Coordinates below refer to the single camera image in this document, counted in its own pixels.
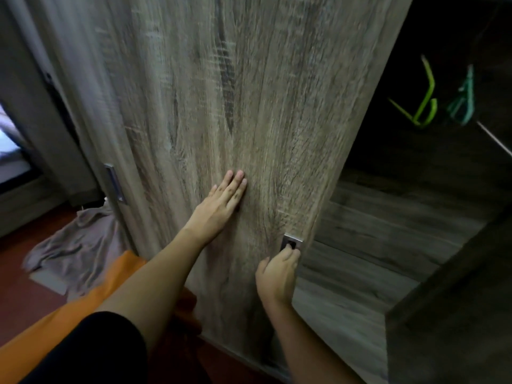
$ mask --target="person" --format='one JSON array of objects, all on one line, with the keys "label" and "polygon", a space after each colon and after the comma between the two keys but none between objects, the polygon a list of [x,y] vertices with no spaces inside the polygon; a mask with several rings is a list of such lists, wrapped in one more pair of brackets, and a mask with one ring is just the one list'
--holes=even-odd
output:
[{"label": "person", "polygon": [[[146,382],[147,356],[163,334],[195,260],[222,231],[246,187],[241,170],[227,171],[170,244],[83,319],[22,383]],[[255,271],[258,295],[293,382],[364,383],[293,309],[300,256],[287,245],[272,260],[262,260]],[[76,373],[70,379],[65,372]]]}]

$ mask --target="hand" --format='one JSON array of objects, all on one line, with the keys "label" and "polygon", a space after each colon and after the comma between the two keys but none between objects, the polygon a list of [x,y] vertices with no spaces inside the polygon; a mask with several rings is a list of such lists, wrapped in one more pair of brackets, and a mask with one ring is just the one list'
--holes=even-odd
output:
[{"label": "hand", "polygon": [[234,178],[233,171],[227,171],[220,186],[211,188],[208,197],[195,208],[183,229],[191,232],[202,245],[207,245],[224,228],[246,187],[243,171],[238,171]]},{"label": "hand", "polygon": [[295,269],[301,252],[291,249],[288,244],[279,254],[270,260],[263,259],[256,271],[256,288],[267,313],[276,306],[291,307],[295,289]]}]

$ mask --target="gray blanket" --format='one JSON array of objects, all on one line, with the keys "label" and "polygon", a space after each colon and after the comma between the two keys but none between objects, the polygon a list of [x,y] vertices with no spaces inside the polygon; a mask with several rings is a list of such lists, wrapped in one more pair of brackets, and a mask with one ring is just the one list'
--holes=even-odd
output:
[{"label": "gray blanket", "polygon": [[105,276],[112,262],[129,248],[108,201],[77,217],[39,243],[23,260],[23,269],[50,271],[67,284],[70,294],[84,295]]}]

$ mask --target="green hanger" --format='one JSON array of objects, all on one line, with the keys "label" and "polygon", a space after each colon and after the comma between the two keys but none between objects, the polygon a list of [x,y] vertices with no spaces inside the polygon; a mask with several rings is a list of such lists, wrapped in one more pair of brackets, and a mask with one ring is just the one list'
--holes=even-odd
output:
[{"label": "green hanger", "polygon": [[[412,121],[414,125],[416,125],[418,128],[425,128],[427,125],[429,125],[432,120],[434,119],[436,113],[437,113],[437,99],[436,98],[430,98],[432,96],[432,93],[434,92],[434,88],[436,87],[436,81],[434,80],[434,75],[432,74],[432,70],[430,68],[429,61],[427,61],[425,55],[421,55],[421,61],[423,62],[423,66],[425,67],[426,77],[429,80],[429,89],[426,92],[425,98],[419,105],[418,110],[416,111],[416,114],[410,115],[404,108],[402,108],[400,105],[398,105],[395,101],[393,101],[391,98],[388,98],[389,102],[391,102],[395,108],[400,110],[400,112],[403,113],[409,120]],[[423,111],[426,108],[427,103],[430,101],[430,113],[426,117],[425,121],[420,122],[419,116],[423,113]]]},{"label": "green hanger", "polygon": [[459,88],[459,96],[446,108],[451,119],[460,125],[466,125],[475,112],[475,95],[473,92],[473,65],[467,67],[464,83]]}]

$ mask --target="forearm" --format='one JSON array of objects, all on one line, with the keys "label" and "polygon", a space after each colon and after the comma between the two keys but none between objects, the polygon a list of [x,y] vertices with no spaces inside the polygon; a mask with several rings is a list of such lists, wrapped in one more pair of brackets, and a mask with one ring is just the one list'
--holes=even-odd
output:
[{"label": "forearm", "polygon": [[187,230],[135,272],[96,311],[129,319],[151,350],[172,314],[185,280],[204,244]]},{"label": "forearm", "polygon": [[291,306],[275,305],[267,310],[296,384],[364,381],[304,322]]}]

